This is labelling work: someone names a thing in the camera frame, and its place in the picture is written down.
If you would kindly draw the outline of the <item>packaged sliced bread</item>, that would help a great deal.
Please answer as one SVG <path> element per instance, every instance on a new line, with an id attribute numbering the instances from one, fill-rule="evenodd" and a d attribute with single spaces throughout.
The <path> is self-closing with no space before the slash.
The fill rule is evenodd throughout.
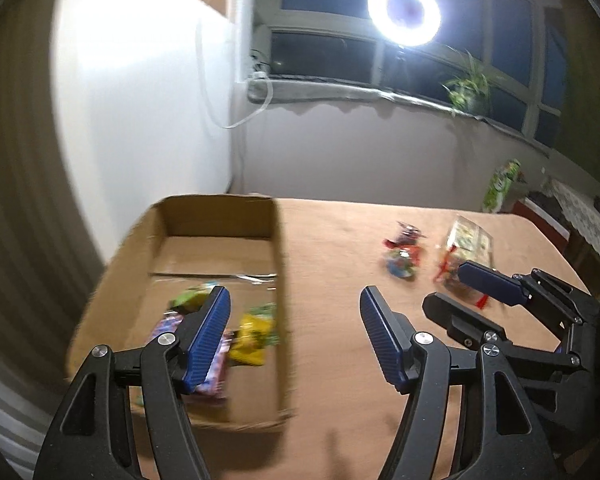
<path id="1" fill-rule="evenodd" d="M 445 237 L 444 247 L 454 248 L 453 255 L 460 261 L 471 260 L 488 266 L 493 264 L 493 240 L 476 222 L 457 216 Z"/>

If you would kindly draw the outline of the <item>light green snack packet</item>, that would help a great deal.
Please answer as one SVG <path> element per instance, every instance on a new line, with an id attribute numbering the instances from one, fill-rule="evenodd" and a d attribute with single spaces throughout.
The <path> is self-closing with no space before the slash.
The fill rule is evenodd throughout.
<path id="1" fill-rule="evenodd" d="M 207 301 L 215 286 L 215 282 L 207 282 L 189 287 L 169 301 L 169 309 L 181 315 L 196 312 Z"/>

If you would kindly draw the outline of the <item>pink snack packet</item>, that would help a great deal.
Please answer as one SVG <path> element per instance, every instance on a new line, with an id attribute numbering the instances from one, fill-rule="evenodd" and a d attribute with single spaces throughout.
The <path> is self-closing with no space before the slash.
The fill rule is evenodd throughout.
<path id="1" fill-rule="evenodd" d="M 227 353 L 230 350 L 230 332 L 219 336 L 204 336 L 200 344 L 187 352 L 184 376 L 185 392 L 189 396 L 203 396 L 222 400 Z"/>

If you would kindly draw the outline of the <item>yellow snack packet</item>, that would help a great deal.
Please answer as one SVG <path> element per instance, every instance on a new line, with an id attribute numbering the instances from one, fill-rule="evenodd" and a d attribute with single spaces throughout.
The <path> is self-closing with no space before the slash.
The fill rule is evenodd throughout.
<path id="1" fill-rule="evenodd" d="M 237 365 L 263 366 L 266 349 L 278 344 L 275 302 L 250 308 L 240 319 L 230 344 L 230 359 Z"/>

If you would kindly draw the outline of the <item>colourful candy pile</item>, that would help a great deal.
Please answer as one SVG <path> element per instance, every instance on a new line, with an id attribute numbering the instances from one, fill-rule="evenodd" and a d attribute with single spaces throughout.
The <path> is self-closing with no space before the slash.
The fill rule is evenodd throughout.
<path id="1" fill-rule="evenodd" d="M 386 237 L 385 264 L 388 272 L 401 280 L 412 280 L 420 265 L 422 240 L 426 235 L 414 224 L 398 222 L 398 232 L 394 237 Z"/>

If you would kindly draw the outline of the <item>brown cardboard box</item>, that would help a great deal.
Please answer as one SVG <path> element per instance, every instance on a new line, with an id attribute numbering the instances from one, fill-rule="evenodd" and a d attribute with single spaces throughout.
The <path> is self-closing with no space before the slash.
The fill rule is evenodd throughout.
<path id="1" fill-rule="evenodd" d="M 88 300 L 66 356 L 73 377 L 88 350 L 140 348 L 197 311 L 215 286 L 230 294 L 225 333 L 247 316 L 272 326 L 225 363 L 215 396 L 189 399 L 193 425 L 224 431 L 279 432 L 294 411 L 286 284 L 286 240 L 271 197 L 178 195 L 150 206 L 129 230 Z"/>

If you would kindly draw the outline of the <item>green snack bag standing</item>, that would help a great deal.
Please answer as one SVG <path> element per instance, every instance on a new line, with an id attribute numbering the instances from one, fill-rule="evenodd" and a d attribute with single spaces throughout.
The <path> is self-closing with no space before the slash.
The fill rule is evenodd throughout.
<path id="1" fill-rule="evenodd" d="M 510 186 L 517 179 L 519 171 L 520 161 L 518 159 L 509 159 L 494 171 L 482 200 L 482 212 L 497 214 L 501 211 Z"/>

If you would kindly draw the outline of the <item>green potted plant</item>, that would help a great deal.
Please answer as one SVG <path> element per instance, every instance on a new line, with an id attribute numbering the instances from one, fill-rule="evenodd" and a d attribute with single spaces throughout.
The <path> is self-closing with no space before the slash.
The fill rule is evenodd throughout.
<path id="1" fill-rule="evenodd" d="M 466 52 L 463 61 L 463 73 L 442 82 L 440 86 L 445 90 L 453 110 L 486 117 L 492 108 L 491 81 L 482 65 L 469 51 Z"/>

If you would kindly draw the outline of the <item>white refrigerator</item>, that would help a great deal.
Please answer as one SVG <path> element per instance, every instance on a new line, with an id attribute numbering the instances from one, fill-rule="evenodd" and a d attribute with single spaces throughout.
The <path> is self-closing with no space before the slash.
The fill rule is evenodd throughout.
<path id="1" fill-rule="evenodd" d="M 233 36 L 202 0 L 56 0 L 55 126 L 103 259 L 163 197 L 230 186 Z"/>

